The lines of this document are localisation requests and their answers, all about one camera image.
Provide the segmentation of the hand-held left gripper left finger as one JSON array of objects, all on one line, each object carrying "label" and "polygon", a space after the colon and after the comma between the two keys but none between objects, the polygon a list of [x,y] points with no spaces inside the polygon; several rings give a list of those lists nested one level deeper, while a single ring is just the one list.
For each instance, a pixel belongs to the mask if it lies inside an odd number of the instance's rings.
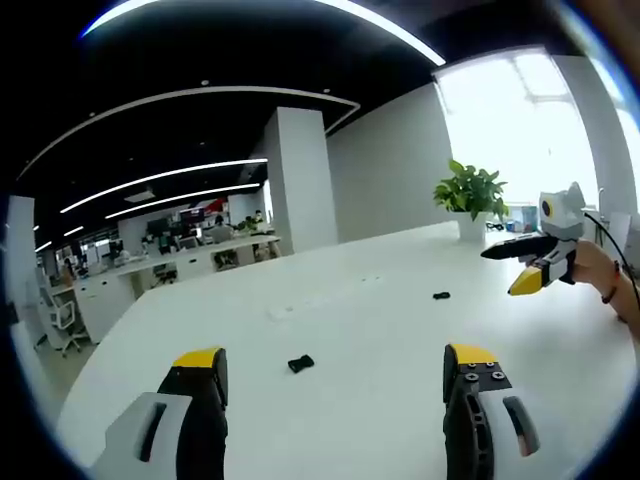
[{"label": "hand-held left gripper left finger", "polygon": [[228,422],[226,350],[188,352],[105,432],[95,479],[222,479]]}]

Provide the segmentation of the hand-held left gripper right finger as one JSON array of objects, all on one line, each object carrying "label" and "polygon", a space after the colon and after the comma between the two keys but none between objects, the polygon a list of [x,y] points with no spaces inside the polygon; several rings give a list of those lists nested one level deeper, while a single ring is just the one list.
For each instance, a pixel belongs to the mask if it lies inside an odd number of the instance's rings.
[{"label": "hand-held left gripper right finger", "polygon": [[533,470],[538,432],[521,396],[488,350],[445,346],[443,403],[448,479],[516,479]]}]

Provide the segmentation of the person's right hand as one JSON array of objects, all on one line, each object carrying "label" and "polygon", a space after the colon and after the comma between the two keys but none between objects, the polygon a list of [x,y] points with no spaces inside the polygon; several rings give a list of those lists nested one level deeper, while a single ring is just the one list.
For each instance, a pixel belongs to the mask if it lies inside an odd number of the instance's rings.
[{"label": "person's right hand", "polygon": [[579,240],[576,247],[572,280],[593,286],[604,303],[609,303],[617,290],[620,270],[600,246],[587,240]]}]

